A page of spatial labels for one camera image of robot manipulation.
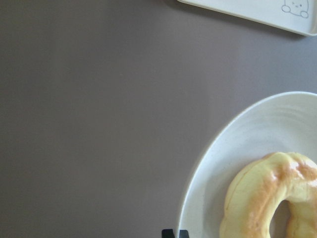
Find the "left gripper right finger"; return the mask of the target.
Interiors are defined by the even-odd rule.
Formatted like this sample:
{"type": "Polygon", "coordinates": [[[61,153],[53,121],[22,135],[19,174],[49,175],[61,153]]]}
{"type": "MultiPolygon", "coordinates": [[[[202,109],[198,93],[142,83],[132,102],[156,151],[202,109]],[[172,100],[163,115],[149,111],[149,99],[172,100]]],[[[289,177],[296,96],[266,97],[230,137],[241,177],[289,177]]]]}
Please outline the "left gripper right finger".
{"type": "Polygon", "coordinates": [[[180,230],[179,231],[179,238],[189,238],[189,233],[187,230],[180,230]]]}

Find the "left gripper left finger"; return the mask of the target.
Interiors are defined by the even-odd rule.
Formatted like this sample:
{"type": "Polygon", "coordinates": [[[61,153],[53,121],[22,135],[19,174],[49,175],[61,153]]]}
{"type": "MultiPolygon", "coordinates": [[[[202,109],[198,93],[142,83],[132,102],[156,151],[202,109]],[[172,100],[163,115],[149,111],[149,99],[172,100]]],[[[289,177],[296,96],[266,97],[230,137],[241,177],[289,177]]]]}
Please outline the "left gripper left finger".
{"type": "Polygon", "coordinates": [[[174,238],[173,229],[163,229],[161,231],[161,238],[174,238]]]}

